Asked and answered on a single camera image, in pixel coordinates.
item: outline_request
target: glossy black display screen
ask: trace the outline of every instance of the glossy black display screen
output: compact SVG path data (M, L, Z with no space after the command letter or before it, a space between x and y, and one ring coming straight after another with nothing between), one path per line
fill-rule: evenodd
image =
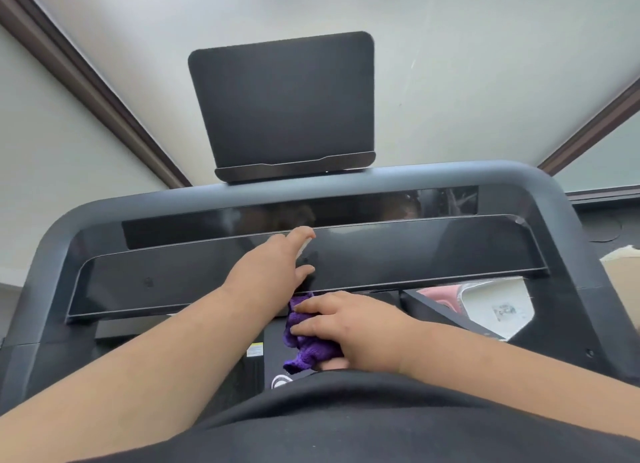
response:
M245 234L401 219L473 216L477 187L380 192L189 212L122 223L127 247L142 249Z
M316 267L299 291L415 288L544 270L514 216L442 217L317 228L300 263ZM218 288L269 234L199 241L96 257L80 271L70 318L168 313Z

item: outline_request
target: person's left arm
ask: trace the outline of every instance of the person's left arm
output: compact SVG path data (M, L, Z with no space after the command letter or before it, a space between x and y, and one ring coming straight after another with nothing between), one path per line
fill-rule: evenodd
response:
M188 429L313 272L295 267L311 237L305 227L272 236L238 261L221 288L6 413L0 461L85 459Z

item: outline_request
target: hand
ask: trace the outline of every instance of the hand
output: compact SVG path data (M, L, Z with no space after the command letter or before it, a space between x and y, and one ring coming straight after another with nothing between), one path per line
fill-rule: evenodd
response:
M404 357L412 350L412 337L420 322L396 307L345 291L304 300L294 310L319 313L291 328L298 336L316 336L340 344L346 361L334 359L323 370L400 372Z
M312 228L302 226L287 236L275 234L267 242L247 252L233 267L223 285L241 299L269 304L280 311L305 278L316 269L296 268L296 257L307 239L316 237Z

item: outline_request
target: forearm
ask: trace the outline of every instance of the forearm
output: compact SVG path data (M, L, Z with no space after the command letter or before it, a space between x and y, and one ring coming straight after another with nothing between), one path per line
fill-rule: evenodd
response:
M210 293L5 414L0 460L68 461L180 433L272 312L256 298Z
M522 411L640 439L640 389L438 323L419 322L406 375Z

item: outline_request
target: cleaning cloth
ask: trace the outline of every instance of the cleaning cloth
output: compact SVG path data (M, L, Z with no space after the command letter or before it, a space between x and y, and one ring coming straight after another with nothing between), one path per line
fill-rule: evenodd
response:
M293 307L302 301L311 298L313 293L304 296L294 296L289 300L289 316L284 329L284 344L291 348L297 348L298 354L295 359L284 362L284 370L290 374L302 372L317 366L320 362L344 357L340 345L331 340L322 340L317 337L295 336L291 334L291 327L298 325L303 320L307 320L315 314L296 313Z

